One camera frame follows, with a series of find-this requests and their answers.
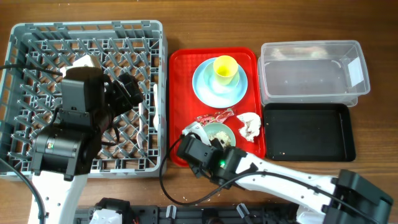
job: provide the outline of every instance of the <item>wire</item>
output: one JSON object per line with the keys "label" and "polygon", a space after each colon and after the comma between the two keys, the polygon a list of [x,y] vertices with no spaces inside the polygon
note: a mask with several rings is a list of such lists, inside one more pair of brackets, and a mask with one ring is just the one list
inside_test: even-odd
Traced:
{"label": "wire", "polygon": [[12,170],[14,173],[17,174],[19,178],[26,184],[26,186],[29,188],[29,190],[32,192],[33,196],[35,197],[35,200],[37,202],[37,207],[39,208],[39,220],[40,224],[44,224],[45,222],[45,215],[44,215],[44,203],[42,200],[42,197],[40,196],[39,192],[35,188],[35,186],[23,175],[21,172],[13,168],[10,164],[8,164],[4,159],[0,158],[0,162],[3,163],[8,169]]}
{"label": "wire", "polygon": [[230,184],[233,184],[234,182],[236,182],[237,180],[239,180],[239,179],[241,179],[241,178],[243,178],[243,177],[247,177],[247,176],[250,176],[250,175],[268,175],[268,176],[278,177],[278,178],[281,178],[281,179],[285,179],[285,180],[291,181],[291,182],[293,182],[293,183],[296,183],[296,184],[299,184],[299,185],[301,185],[301,186],[303,186],[303,187],[306,187],[306,188],[308,188],[308,189],[311,189],[311,190],[313,190],[313,191],[316,192],[316,193],[323,194],[323,195],[325,195],[325,196],[331,198],[332,200],[334,200],[334,201],[336,201],[336,202],[338,202],[338,203],[340,203],[340,204],[346,206],[347,208],[349,208],[350,210],[354,211],[355,213],[357,213],[358,215],[362,216],[363,218],[369,220],[370,222],[379,223],[379,222],[378,222],[377,220],[375,220],[374,218],[369,217],[368,215],[366,215],[366,214],[363,213],[362,211],[360,211],[360,210],[358,210],[358,209],[352,207],[352,206],[349,205],[348,203],[346,203],[346,202],[344,202],[344,201],[342,201],[342,200],[336,198],[334,195],[329,194],[328,192],[326,192],[326,191],[324,191],[324,190],[319,189],[318,187],[314,187],[314,186],[312,186],[312,185],[310,185],[310,184],[307,184],[307,183],[305,183],[305,182],[299,181],[299,180],[294,179],[294,178],[291,178],[291,177],[287,177],[287,176],[282,175],[282,174],[276,174],[276,173],[267,172],[267,171],[249,172],[249,173],[238,174],[236,177],[234,177],[234,178],[230,179],[229,181],[225,182],[224,184],[222,184],[221,186],[219,186],[217,189],[214,189],[214,191],[210,192],[208,195],[206,195],[206,196],[204,196],[204,197],[202,197],[202,198],[200,198],[200,199],[198,199],[198,200],[195,200],[195,201],[193,201],[193,202],[179,202],[179,201],[175,200],[174,198],[172,198],[172,197],[169,195],[169,193],[167,193],[167,191],[166,191],[166,189],[165,189],[165,187],[164,187],[164,184],[163,184],[162,171],[163,171],[163,166],[164,166],[164,164],[165,164],[166,159],[170,156],[171,150],[175,147],[175,145],[176,145],[182,138],[183,138],[183,136],[181,135],[181,136],[179,137],[179,139],[176,140],[176,141],[173,143],[173,145],[170,147],[170,149],[167,151],[166,156],[163,158],[162,163],[160,164],[160,172],[159,172],[159,182],[160,182],[160,187],[161,187],[162,190],[163,190],[163,193],[166,195],[166,197],[167,197],[169,200],[171,200],[172,202],[176,203],[177,205],[184,205],[184,206],[187,206],[187,205],[195,205],[195,204],[198,204],[198,203],[200,203],[200,202],[202,202],[202,201],[204,201],[204,200],[206,200],[206,199],[209,199],[211,196],[217,194],[217,193],[218,193],[219,191],[221,191],[223,188],[227,187],[227,186],[230,185]]}
{"label": "wire", "polygon": [[52,116],[52,118],[51,118],[51,121],[50,121],[50,123],[49,123],[49,126],[52,126],[53,123],[55,122],[59,110],[60,110],[60,107],[59,107],[59,106],[56,106],[56,107],[54,108],[54,114],[53,114],[53,116]]}
{"label": "wire", "polygon": [[30,66],[30,65],[10,64],[10,65],[0,66],[0,70],[8,69],[8,68],[26,68],[26,69],[29,69],[29,70],[38,70],[38,71],[49,73],[49,74],[52,74],[52,75],[63,76],[62,72],[55,72],[55,71],[51,71],[49,69],[33,67],[33,66]]}
{"label": "wire", "polygon": [[113,127],[114,133],[116,135],[116,142],[104,142],[104,141],[101,141],[101,144],[104,145],[104,146],[115,146],[120,141],[118,127],[116,127],[116,124],[113,124],[112,127]]}

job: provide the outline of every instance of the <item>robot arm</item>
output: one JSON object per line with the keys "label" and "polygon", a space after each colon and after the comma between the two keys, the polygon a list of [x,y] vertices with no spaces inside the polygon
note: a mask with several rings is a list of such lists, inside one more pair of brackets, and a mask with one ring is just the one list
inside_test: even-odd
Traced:
{"label": "robot arm", "polygon": [[271,164],[236,147],[223,149],[216,139],[210,146],[204,144],[203,128],[191,127],[195,125],[191,124],[183,131],[192,134],[183,137],[177,155],[189,163],[197,177],[207,172],[211,174],[212,183],[224,185],[239,174],[258,172],[242,177],[232,185],[276,195],[300,205],[297,211],[300,223],[388,221],[393,199],[355,172],[342,170],[338,177],[298,172]]}
{"label": "robot arm", "polygon": [[[113,119],[143,99],[134,77],[120,74],[111,81],[95,67],[95,60],[87,55],[66,71],[61,83],[62,107],[32,143],[32,182],[44,202],[47,223],[72,223],[93,159],[102,144],[117,144],[101,142],[103,133],[113,127],[119,140]],[[60,122],[53,124],[57,113]],[[38,212],[33,198],[29,224],[39,223]]]}

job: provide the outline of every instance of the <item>black tray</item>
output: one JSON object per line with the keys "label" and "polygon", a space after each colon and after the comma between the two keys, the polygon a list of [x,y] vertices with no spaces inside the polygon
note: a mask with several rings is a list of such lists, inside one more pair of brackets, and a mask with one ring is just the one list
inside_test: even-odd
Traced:
{"label": "black tray", "polygon": [[356,157],[349,109],[339,103],[270,103],[264,107],[267,158],[340,161]]}

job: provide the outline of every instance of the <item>black machine part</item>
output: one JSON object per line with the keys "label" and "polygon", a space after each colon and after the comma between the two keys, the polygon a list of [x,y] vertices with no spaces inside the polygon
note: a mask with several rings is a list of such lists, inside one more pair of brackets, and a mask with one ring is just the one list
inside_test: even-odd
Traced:
{"label": "black machine part", "polygon": [[95,204],[94,210],[108,209],[114,210],[116,213],[121,214],[123,221],[122,224],[132,224],[135,219],[135,213],[132,211],[130,202],[114,198],[102,198]]}
{"label": "black machine part", "polygon": [[[387,223],[394,200],[381,189],[370,183],[359,174],[341,170],[338,178],[334,178],[336,185],[334,196],[342,198],[358,210],[373,217],[379,223]],[[369,223],[357,216],[352,210],[339,206],[336,202],[324,206],[326,213],[325,224],[332,223]]]}
{"label": "black machine part", "polygon": [[[298,205],[294,203],[272,203],[248,206],[250,218],[254,224],[294,224]],[[78,209],[73,224],[89,224],[96,208]],[[166,218],[167,207],[131,206],[135,218],[140,224],[169,224]],[[224,224],[245,224],[236,206],[229,207],[177,207],[174,223],[216,224],[221,220]]]}
{"label": "black machine part", "polygon": [[[197,178],[203,176],[204,172],[211,173],[210,182],[222,185],[228,180],[237,176],[235,173],[241,158],[246,157],[247,153],[236,147],[222,148],[220,142],[214,139],[212,146],[203,144],[199,139],[185,136],[178,147],[177,155],[188,162],[191,170]],[[246,172],[255,172],[253,167]]]}
{"label": "black machine part", "polygon": [[42,170],[59,172],[73,180],[74,175],[90,172],[114,117],[137,106],[143,95],[134,77],[122,74],[111,81],[95,67],[67,70],[61,89],[62,107],[55,110],[60,123],[50,123],[33,140],[32,170],[35,175]]}

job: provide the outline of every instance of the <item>small bowl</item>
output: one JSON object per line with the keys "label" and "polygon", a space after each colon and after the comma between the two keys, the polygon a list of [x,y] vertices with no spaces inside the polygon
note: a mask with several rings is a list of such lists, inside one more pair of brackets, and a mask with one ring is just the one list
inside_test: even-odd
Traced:
{"label": "small bowl", "polygon": [[224,131],[231,139],[231,146],[236,146],[235,135],[232,132],[231,128],[229,128],[227,125],[221,123],[210,123],[205,125],[203,129],[205,130],[209,138],[211,134],[216,134],[217,132]]}

